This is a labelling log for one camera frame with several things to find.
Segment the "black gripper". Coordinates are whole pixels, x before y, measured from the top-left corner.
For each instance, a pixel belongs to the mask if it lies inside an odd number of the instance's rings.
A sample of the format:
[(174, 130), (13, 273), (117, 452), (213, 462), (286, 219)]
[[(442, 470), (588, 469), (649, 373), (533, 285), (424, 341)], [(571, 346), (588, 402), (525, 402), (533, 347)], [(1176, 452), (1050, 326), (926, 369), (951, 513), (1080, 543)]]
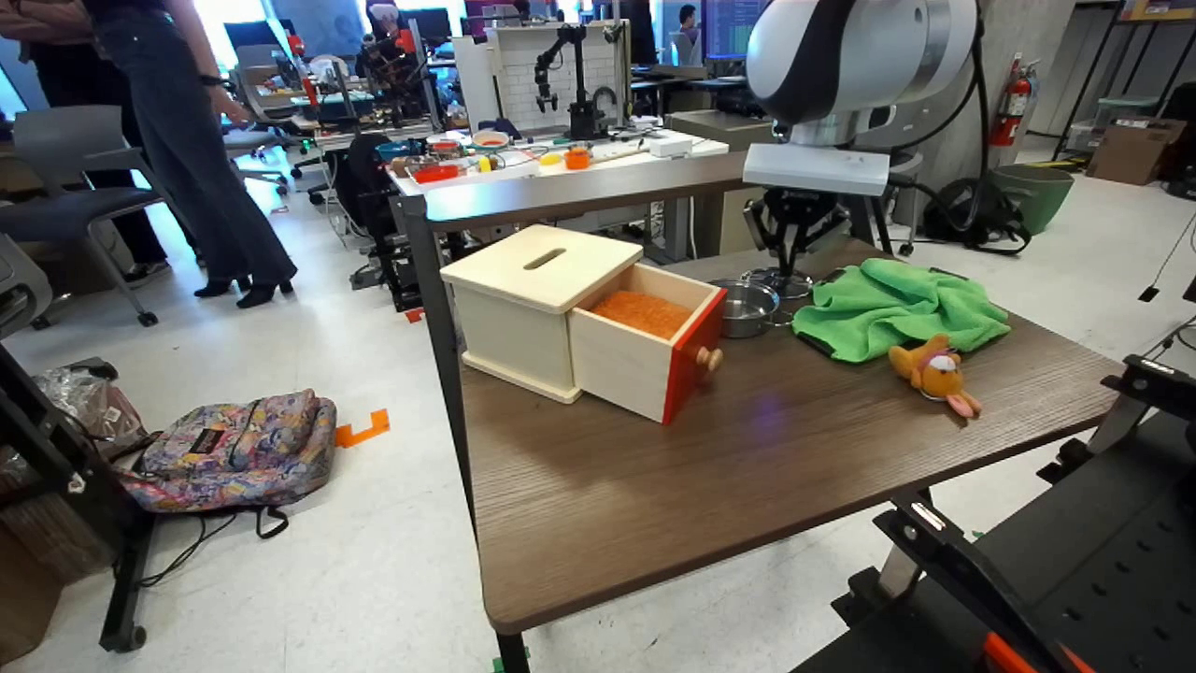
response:
[(843, 240), (831, 232), (842, 222), (843, 222), (843, 211), (838, 196), (769, 186), (758, 199), (758, 232), (763, 232), (758, 252), (769, 260), (764, 280), (778, 291), (792, 288), (796, 280), (804, 291), (809, 291), (827, 273), (838, 270), (838, 253), (843, 252)]

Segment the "black background robot arm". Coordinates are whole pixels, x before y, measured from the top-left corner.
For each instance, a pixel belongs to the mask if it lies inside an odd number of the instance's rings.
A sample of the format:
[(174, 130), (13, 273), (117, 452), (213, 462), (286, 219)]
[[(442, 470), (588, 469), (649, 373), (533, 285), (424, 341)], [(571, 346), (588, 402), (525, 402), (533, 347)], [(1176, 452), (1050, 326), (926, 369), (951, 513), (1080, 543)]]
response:
[[(555, 57), (571, 63), (571, 103), (551, 89)], [(610, 140), (626, 116), (626, 63), (620, 24), (560, 24), (551, 47), (533, 57), (533, 110), (566, 110), (571, 140)]]

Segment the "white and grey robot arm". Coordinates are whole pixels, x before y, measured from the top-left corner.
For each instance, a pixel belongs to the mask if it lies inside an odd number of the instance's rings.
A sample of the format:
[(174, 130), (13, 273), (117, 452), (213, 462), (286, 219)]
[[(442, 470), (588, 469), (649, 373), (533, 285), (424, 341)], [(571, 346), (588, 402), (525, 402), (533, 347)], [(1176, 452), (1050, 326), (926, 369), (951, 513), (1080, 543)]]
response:
[(773, 140), (746, 148), (743, 181), (763, 190), (746, 222), (778, 260), (778, 291), (808, 285), (796, 260), (850, 204), (869, 211), (889, 190), (889, 153), (850, 149), (850, 140), (940, 94), (975, 35), (975, 0), (773, 0), (758, 14), (746, 89), (773, 116)]

